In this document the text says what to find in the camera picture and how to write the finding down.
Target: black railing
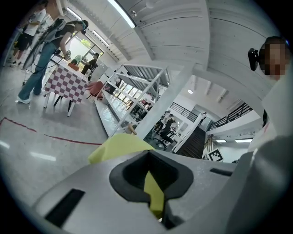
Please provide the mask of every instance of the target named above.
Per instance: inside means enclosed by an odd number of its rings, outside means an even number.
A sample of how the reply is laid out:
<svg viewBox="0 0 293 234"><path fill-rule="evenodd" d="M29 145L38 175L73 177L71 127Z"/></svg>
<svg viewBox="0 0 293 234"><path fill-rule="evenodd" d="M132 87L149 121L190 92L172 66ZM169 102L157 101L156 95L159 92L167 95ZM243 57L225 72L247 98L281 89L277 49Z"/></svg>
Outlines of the black railing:
<svg viewBox="0 0 293 234"><path fill-rule="evenodd" d="M252 108L248 106L246 103L243 103L241 106L239 106L237 109L232 111L230 114L228 114L226 117L220 119L219 121L213 123L208 131L213 130L215 128L218 128L220 126L223 126L235 119L238 119L239 117L247 114L248 112L252 111Z"/></svg>
<svg viewBox="0 0 293 234"><path fill-rule="evenodd" d="M189 110L186 110L184 107L178 105L175 102L172 102L170 108L175 110L176 112L180 113L180 115L186 117L187 119L189 119L192 122L194 122L197 118L196 114L190 112Z"/></svg>

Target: red and white checkered cloth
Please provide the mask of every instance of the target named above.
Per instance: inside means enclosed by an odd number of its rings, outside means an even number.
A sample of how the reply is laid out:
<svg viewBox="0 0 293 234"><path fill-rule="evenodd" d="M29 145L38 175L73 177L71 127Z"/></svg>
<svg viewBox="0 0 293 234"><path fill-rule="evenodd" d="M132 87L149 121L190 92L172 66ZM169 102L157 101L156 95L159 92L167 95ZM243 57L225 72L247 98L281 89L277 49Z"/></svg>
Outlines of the red and white checkered cloth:
<svg viewBox="0 0 293 234"><path fill-rule="evenodd" d="M65 68L59 64L45 84L45 92L53 92L79 104L88 81L83 74L77 76L75 73L70 67Z"/></svg>

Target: green foliage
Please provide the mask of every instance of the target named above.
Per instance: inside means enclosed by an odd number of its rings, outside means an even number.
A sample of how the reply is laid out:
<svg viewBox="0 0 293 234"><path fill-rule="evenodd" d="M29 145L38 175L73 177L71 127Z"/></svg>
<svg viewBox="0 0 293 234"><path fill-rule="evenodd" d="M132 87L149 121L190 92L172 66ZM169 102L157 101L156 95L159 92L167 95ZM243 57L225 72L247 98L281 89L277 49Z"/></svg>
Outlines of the green foliage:
<svg viewBox="0 0 293 234"><path fill-rule="evenodd" d="M82 43L83 45L85 45L88 49L91 48L91 42L90 42L90 41L85 40L85 39L82 39L82 40L81 40L81 43Z"/></svg>

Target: yellow fabric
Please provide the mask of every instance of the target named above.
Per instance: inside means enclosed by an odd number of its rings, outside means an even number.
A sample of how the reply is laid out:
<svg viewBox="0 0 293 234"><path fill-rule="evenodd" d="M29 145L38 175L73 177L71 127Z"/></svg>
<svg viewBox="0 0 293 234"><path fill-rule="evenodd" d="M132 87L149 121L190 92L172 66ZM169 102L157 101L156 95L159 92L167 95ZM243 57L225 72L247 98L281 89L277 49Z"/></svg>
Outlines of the yellow fabric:
<svg viewBox="0 0 293 234"><path fill-rule="evenodd" d="M88 157L88 160L91 164L94 164L137 151L151 149L154 148L134 135L117 134L97 148ZM160 218L163 211L164 194L150 172L146 175L144 192L151 196L150 210Z"/></svg>

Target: black shorts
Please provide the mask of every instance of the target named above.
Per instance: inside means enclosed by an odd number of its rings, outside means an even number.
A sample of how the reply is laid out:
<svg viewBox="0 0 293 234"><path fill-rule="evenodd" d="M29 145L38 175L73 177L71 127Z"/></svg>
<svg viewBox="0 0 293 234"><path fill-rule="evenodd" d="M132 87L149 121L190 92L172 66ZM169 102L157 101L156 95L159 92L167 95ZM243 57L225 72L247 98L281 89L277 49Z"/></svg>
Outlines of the black shorts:
<svg viewBox="0 0 293 234"><path fill-rule="evenodd" d="M19 36L16 44L16 48L20 51L25 51L28 45L31 45L33 42L33 36L23 33Z"/></svg>

